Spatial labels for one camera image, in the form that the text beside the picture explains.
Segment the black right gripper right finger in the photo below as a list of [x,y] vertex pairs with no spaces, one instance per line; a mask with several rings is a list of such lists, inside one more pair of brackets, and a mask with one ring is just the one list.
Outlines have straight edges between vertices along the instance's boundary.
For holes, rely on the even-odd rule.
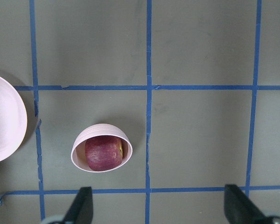
[[230,224],[262,224],[266,216],[235,184],[224,187],[224,215]]

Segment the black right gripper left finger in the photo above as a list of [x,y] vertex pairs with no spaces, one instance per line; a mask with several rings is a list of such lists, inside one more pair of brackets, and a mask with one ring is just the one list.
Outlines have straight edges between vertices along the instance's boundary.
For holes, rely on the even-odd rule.
[[91,224],[92,219],[92,188],[82,187],[62,219],[62,224]]

